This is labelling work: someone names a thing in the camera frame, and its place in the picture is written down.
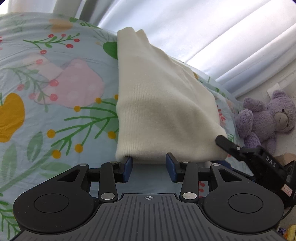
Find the cream sweater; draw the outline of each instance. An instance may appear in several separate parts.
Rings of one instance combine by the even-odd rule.
[[[214,96],[193,72],[152,46],[143,30],[118,31],[117,160],[224,160],[215,144],[220,126]]]

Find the sheer curtain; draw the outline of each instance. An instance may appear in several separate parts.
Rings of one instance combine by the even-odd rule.
[[[111,32],[144,29],[153,45],[216,79],[236,97],[296,58],[292,0],[48,0],[46,11],[44,1],[42,6],[28,4],[38,0],[9,1],[12,12],[19,6],[18,12],[67,13]]]

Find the bed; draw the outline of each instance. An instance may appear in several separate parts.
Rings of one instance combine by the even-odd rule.
[[[0,240],[19,227],[12,205],[26,190],[79,164],[115,159],[118,138],[117,37],[85,21],[44,13],[0,16]],[[242,104],[192,68],[215,97],[220,125],[232,142]],[[251,174],[245,163],[226,161]],[[164,164],[136,164],[118,194],[180,192]],[[98,184],[90,194],[97,196]],[[206,195],[206,184],[200,195]]]

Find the white tag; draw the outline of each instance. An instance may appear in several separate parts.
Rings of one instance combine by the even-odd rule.
[[[289,197],[292,195],[292,189],[289,188],[286,184],[281,188],[282,191],[287,194]]]

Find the purple teddy bear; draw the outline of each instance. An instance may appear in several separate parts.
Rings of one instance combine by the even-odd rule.
[[[296,107],[282,90],[275,90],[272,100],[262,101],[247,97],[242,110],[235,119],[238,134],[245,146],[255,148],[263,143],[270,154],[276,149],[275,132],[288,132],[296,123]]]

